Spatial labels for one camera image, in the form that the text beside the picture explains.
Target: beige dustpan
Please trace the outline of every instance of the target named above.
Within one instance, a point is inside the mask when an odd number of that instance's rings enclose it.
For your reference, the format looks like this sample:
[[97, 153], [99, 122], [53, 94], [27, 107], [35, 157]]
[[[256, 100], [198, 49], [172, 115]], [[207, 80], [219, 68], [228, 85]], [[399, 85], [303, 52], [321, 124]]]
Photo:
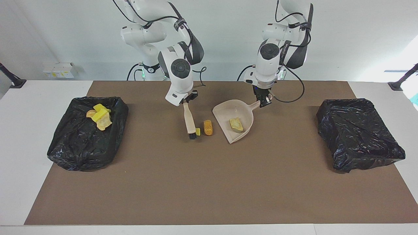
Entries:
[[[252, 111], [259, 106], [259, 100], [252, 105], [247, 105], [241, 100], [228, 100], [213, 108], [212, 112], [229, 143], [233, 143], [241, 139], [250, 131], [254, 121]], [[237, 117], [240, 118], [242, 127], [244, 128], [243, 133], [234, 132], [229, 124], [230, 119]]]

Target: yellow sponge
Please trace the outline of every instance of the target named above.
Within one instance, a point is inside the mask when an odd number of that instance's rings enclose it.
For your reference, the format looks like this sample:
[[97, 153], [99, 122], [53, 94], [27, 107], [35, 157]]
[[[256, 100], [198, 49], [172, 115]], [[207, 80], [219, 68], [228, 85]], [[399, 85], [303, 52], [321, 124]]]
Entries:
[[243, 133], [244, 132], [244, 128], [242, 127], [241, 121], [238, 117], [230, 119], [229, 124], [231, 125], [231, 128], [232, 128], [233, 131], [235, 131], [237, 133]]
[[212, 122], [210, 120], [203, 121], [203, 127], [205, 131], [205, 135], [213, 134]]
[[111, 112], [110, 109], [107, 109], [105, 106], [103, 106], [102, 104], [97, 104], [95, 106], [93, 106], [94, 110], [96, 110], [96, 112], [99, 112], [102, 109], [106, 109], [108, 112]]
[[92, 120], [97, 123], [97, 120], [99, 120], [100, 118], [102, 118], [106, 113], [109, 113], [105, 108], [104, 109], [100, 109], [100, 111], [98, 111], [95, 115], [93, 115]]

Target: brush handle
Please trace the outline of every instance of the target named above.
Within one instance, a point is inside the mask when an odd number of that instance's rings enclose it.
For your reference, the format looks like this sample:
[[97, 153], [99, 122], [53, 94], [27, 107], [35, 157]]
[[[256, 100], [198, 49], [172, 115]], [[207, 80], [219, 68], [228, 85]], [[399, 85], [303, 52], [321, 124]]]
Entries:
[[194, 125], [193, 116], [191, 115], [189, 104], [184, 102], [184, 121], [186, 122], [186, 128], [188, 134], [196, 133], [196, 126]]

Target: black cable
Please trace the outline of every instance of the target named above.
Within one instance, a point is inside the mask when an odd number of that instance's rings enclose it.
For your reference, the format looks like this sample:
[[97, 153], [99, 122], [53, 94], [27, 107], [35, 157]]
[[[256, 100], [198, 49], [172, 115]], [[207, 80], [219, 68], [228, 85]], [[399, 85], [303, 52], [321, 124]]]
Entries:
[[128, 76], [126, 77], [126, 81], [129, 81], [129, 75], [130, 75], [130, 73], [132, 72], [132, 70], [136, 67], [136, 66], [138, 66], [139, 64], [135, 64], [134, 66], [132, 66], [132, 68], [129, 70], [129, 73], [128, 73]]
[[135, 8], [132, 6], [132, 4], [131, 4], [131, 2], [130, 2], [130, 0], [126, 0], [126, 2], [129, 4], [129, 6], [132, 8], [132, 10], [133, 10], [133, 12], [135, 12], [135, 14], [136, 14], [136, 16], [138, 17], [138, 18], [140, 18], [142, 21], [145, 21], [145, 22], [147, 22], [147, 23], [152, 23], [152, 22], [156, 22], [156, 21], [159, 21], [159, 20], [163, 20], [163, 19], [167, 19], [167, 18], [174, 18], [174, 19], [179, 19], [178, 17], [176, 17], [176, 16], [171, 16], [171, 15], [168, 15], [168, 16], [164, 16], [164, 17], [161, 17], [161, 18], [158, 18], [158, 19], [155, 19], [155, 20], [146, 20], [146, 19], [144, 19], [144, 18], [142, 18], [137, 12], [136, 12], [136, 10], [135, 10]]
[[308, 46], [311, 43], [312, 37], [311, 37], [311, 33], [310, 30], [306, 29], [306, 33], [308, 34], [309, 40], [308, 43], [306, 45], [289, 45], [289, 46], [293, 46], [293, 47], [305, 47]]
[[281, 19], [281, 20], [277, 20], [277, 9], [279, 8], [279, 0], [277, 0], [277, 5], [276, 5], [276, 15], [275, 15], [275, 19], [276, 19], [276, 22], [277, 23], [280, 23], [280, 22], [282, 22], [283, 20], [285, 20], [287, 17], [289, 17], [289, 16], [291, 16], [291, 15], [301, 15], [301, 16], [303, 16], [303, 14], [302, 13], [300, 13], [300, 12], [295, 12], [295, 13], [291, 13], [291, 14], [289, 14], [289, 15], [287, 15], [287, 16], [285, 16], [283, 19]]
[[200, 71], [196, 71], [196, 70], [192, 70], [193, 72], [195, 72], [195, 73], [199, 73], [199, 79], [200, 79], [200, 85], [196, 85], [196, 86], [194, 86], [193, 88], [196, 88], [196, 87], [205, 87], [206, 85], [205, 84], [203, 84], [203, 82], [202, 82], [202, 73], [204, 72], [204, 71], [206, 71], [206, 69], [207, 69], [207, 67], [206, 66], [204, 66]]
[[253, 66], [253, 65], [249, 65], [249, 66], [245, 67], [245, 68], [241, 71], [241, 73], [239, 74], [239, 76], [238, 76], [238, 78], [237, 78], [237, 81], [239, 81], [239, 80], [240, 80], [240, 77], [241, 77], [241, 75], [244, 73], [244, 71], [245, 71], [245, 70], [247, 70], [248, 68], [252, 67], [252, 66]]
[[141, 71], [142, 72], [142, 69], [137, 69], [137, 70], [135, 70], [134, 72], [133, 72], [133, 79], [136, 81], [136, 77], [135, 77], [135, 75], [136, 75], [136, 72], [137, 71]]
[[123, 13], [123, 11], [120, 9], [120, 7], [116, 4], [116, 2], [115, 2], [115, 0], [112, 0], [113, 1], [113, 3], [116, 5], [116, 7], [119, 9], [119, 11], [122, 13], [122, 15], [123, 16], [125, 16], [125, 18], [127, 19], [127, 20], [129, 20], [130, 22], [132, 22], [132, 23], [136, 23], [135, 21], [132, 21], [132, 20], [130, 20], [126, 15], [125, 15], [125, 13]]
[[186, 28], [186, 30], [187, 30], [187, 33], [189, 33], [190, 42], [189, 42], [189, 45], [187, 46], [187, 50], [184, 52], [184, 59], [186, 59], [186, 53], [187, 53], [188, 51], [190, 51], [190, 45], [191, 45], [191, 40], [192, 40], [191, 30], [190, 30], [190, 29], [188, 29], [188, 28]]
[[298, 98], [296, 98], [296, 99], [294, 99], [294, 100], [290, 100], [290, 101], [287, 101], [287, 100], [279, 100], [272, 92], [271, 92], [271, 94], [273, 95], [273, 97], [277, 100], [277, 101], [280, 101], [280, 102], [282, 102], [282, 103], [293, 103], [293, 102], [295, 102], [295, 101], [297, 101], [297, 100], [299, 100], [300, 98], [302, 98], [302, 96], [305, 94], [305, 84], [303, 84], [303, 81], [301, 80], [301, 78], [298, 76], [298, 75], [296, 75], [292, 70], [290, 70], [284, 63], [282, 63], [283, 64], [283, 66], [287, 69], [287, 70], [289, 70], [293, 75], [295, 75], [295, 77], [301, 82], [301, 84], [302, 84], [302, 94], [298, 97]]

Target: black garbage bag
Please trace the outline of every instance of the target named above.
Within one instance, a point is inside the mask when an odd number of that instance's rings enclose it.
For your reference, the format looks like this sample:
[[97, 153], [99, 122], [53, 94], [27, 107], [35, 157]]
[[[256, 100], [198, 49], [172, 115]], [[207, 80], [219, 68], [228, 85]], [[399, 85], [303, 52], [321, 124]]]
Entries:
[[369, 100], [325, 100], [316, 117], [318, 133], [332, 152], [336, 170], [349, 173], [405, 159], [405, 151]]
[[[112, 124], [101, 131], [86, 113], [102, 104], [111, 110]], [[120, 97], [74, 98], [59, 122], [48, 158], [69, 171], [100, 169], [113, 161], [122, 141], [128, 106]]]

